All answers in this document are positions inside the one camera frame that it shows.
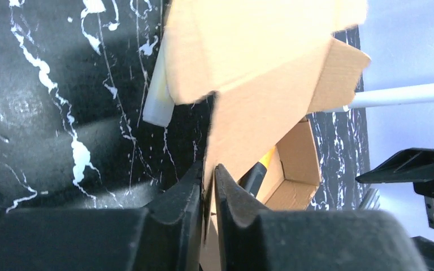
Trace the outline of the brown cardboard box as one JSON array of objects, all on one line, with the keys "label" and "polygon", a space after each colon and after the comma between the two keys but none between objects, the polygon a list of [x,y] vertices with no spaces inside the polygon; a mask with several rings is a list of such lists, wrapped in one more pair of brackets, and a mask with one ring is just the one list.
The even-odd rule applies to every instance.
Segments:
[{"label": "brown cardboard box", "polygon": [[269,150],[257,199],[304,210],[321,182],[306,116],[348,105],[370,57],[334,38],[362,24],[366,1],[172,1],[164,31],[176,104],[215,92],[203,167],[200,263],[220,270],[214,168],[239,180]]}]

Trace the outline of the yellow white marker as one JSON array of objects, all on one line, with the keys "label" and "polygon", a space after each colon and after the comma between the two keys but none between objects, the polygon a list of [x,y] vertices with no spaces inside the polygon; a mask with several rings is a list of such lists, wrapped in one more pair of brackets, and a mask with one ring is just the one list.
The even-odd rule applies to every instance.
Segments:
[{"label": "yellow white marker", "polygon": [[166,81],[165,50],[166,39],[162,39],[157,60],[148,89],[142,120],[160,126],[168,127],[172,119],[175,102],[171,98]]}]

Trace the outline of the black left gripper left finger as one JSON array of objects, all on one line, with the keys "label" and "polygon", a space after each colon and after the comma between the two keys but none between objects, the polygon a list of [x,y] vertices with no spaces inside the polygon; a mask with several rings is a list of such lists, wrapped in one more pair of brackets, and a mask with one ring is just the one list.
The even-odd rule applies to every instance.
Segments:
[{"label": "black left gripper left finger", "polygon": [[201,161],[146,205],[144,270],[200,270],[203,206]]}]

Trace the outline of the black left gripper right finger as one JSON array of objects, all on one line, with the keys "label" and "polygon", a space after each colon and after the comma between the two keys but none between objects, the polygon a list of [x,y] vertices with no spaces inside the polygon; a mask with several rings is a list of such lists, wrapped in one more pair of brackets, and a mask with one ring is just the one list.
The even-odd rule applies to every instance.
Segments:
[{"label": "black left gripper right finger", "polygon": [[261,202],[232,178],[223,164],[214,170],[220,262],[223,270],[257,270],[264,260]]}]

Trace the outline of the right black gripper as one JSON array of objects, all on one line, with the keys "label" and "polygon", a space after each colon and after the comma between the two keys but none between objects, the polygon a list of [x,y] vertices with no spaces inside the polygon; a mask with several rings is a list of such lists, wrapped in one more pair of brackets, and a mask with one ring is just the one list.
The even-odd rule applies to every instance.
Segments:
[{"label": "right black gripper", "polygon": [[[414,191],[424,196],[428,226],[434,229],[434,149],[408,148],[355,178],[359,183],[414,182]],[[434,270],[434,241],[413,237],[429,270]]]}]

